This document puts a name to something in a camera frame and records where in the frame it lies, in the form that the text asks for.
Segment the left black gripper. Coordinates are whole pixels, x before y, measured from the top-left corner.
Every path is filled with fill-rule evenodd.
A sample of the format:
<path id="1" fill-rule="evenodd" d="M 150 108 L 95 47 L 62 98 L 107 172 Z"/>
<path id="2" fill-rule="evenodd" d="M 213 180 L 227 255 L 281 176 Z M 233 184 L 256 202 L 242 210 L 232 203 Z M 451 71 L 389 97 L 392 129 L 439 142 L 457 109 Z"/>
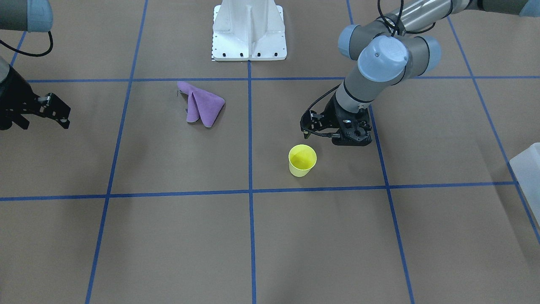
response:
<path id="1" fill-rule="evenodd" d="M 300 129 L 303 137 L 311 135 L 331 138 L 336 146 L 365 147 L 372 142 L 372 124 L 369 109 L 348 112 L 337 102 L 335 95 L 327 102 L 324 111 L 317 113 L 312 108 L 326 98 L 316 99 L 302 114 Z"/>

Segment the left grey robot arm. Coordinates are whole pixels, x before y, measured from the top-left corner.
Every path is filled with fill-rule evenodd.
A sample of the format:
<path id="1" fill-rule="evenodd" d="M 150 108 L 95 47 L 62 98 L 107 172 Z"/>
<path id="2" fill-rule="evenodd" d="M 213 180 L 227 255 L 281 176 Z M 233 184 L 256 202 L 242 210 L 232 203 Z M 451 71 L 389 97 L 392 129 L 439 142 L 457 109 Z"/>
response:
<path id="1" fill-rule="evenodd" d="M 538 17 L 538 0 L 413 0 L 379 13 L 366 26 L 340 33 L 341 54 L 356 63 L 320 113 L 309 106 L 300 119 L 303 137 L 328 137 L 336 146 L 364 147 L 372 142 L 370 105 L 384 89 L 432 71 L 442 56 L 440 43 L 424 33 L 441 19 L 465 10 Z"/>

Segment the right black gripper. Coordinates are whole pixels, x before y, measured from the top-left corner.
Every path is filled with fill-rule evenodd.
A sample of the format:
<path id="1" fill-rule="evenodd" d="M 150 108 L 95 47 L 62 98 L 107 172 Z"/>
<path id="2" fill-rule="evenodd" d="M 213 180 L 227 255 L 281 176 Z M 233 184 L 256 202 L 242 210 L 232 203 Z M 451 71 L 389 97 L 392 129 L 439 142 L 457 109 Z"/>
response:
<path id="1" fill-rule="evenodd" d="M 43 97 L 35 94 L 25 79 L 10 64 L 1 67 L 0 129 L 8 130 L 14 124 L 27 130 L 30 122 L 23 114 L 36 114 L 54 120 L 63 129 L 69 129 L 71 108 L 56 94 Z"/>

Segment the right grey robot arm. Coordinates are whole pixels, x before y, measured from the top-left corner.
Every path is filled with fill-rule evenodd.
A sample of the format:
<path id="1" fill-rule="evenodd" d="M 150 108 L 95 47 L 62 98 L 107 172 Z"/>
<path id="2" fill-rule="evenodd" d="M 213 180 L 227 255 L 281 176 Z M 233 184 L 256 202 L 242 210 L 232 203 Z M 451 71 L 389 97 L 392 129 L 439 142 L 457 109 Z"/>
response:
<path id="1" fill-rule="evenodd" d="M 47 33 L 49 47 L 42 53 L 29 53 L 1 41 L 1 45 L 27 57 L 44 57 L 53 50 L 51 33 L 54 16 L 48 0 L 2 0 L 0 28 L 21 32 Z M 4 58 L 0 60 L 0 124 L 1 130 L 14 125 L 26 130 L 30 122 L 25 115 L 35 115 L 55 121 L 63 129 L 70 126 L 71 108 L 56 94 L 39 96 L 31 85 Z"/>

